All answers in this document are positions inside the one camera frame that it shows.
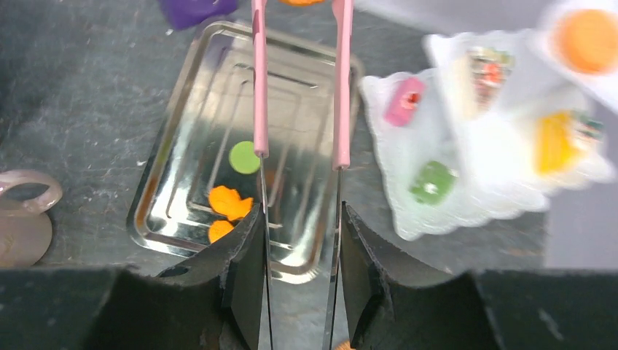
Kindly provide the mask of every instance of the stainless steel tray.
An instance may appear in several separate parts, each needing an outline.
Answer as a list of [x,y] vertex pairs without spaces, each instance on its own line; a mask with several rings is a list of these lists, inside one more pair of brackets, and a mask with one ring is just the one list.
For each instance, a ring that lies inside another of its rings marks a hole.
[[[273,31],[267,46],[273,276],[300,284],[316,276],[334,227],[335,50]],[[208,246],[208,226],[221,218],[208,205],[212,187],[259,201],[257,175],[240,175],[227,160],[231,147],[253,139],[252,51],[249,26],[220,20],[197,31],[129,213],[138,244],[189,257]],[[351,130],[362,75],[353,58]]]

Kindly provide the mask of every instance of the orange candy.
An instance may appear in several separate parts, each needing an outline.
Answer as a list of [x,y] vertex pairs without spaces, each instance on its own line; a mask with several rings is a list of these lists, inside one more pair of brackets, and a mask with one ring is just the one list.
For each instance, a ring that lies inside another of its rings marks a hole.
[[350,346],[350,341],[344,341],[343,343],[339,344],[337,348],[335,348],[335,350],[353,350],[353,349]]
[[227,218],[213,222],[208,229],[208,240],[211,244],[230,233],[234,229],[231,222],[243,219],[253,206],[253,198],[240,199],[237,190],[225,186],[213,188],[208,194],[208,202],[216,213]]
[[226,220],[217,220],[208,229],[208,240],[212,243],[234,230],[234,226]]
[[555,44],[571,69],[607,73],[618,65],[618,18],[601,9],[573,12],[558,26]]
[[283,2],[286,5],[290,5],[290,6],[304,7],[304,6],[311,6],[311,5],[319,4],[321,2],[325,2],[326,0],[279,0],[279,1]]
[[253,198],[241,200],[237,190],[223,185],[211,190],[208,194],[208,202],[215,212],[225,215],[229,221],[243,219],[253,206]]

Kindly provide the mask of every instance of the tweezers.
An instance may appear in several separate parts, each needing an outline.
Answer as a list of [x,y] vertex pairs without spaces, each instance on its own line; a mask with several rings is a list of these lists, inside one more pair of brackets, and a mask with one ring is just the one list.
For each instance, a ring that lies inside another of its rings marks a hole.
[[[262,206],[266,221],[266,298],[270,348],[274,349],[273,323],[270,305],[270,291],[273,274],[270,267],[270,229],[268,222],[268,200],[264,174],[264,159],[268,157],[268,117],[267,117],[267,56],[265,8],[267,0],[251,0],[254,42],[254,151],[261,160],[260,177],[262,186]],[[337,283],[339,281],[339,257],[341,252],[341,191],[343,171],[350,166],[350,48],[352,36],[353,0],[332,0],[332,13],[337,21],[337,58],[335,60],[335,97],[332,169],[337,172],[337,201],[335,209],[334,243],[326,323],[322,350],[332,348],[332,330],[335,323],[335,304],[337,302]]]

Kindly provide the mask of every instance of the pink candy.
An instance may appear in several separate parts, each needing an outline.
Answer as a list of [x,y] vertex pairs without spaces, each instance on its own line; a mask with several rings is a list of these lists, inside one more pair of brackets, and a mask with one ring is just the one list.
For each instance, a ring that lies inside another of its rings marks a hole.
[[390,106],[386,110],[384,118],[390,124],[395,126],[404,126],[408,124],[414,112],[421,102],[425,84],[419,79],[409,78],[404,80],[397,88]]

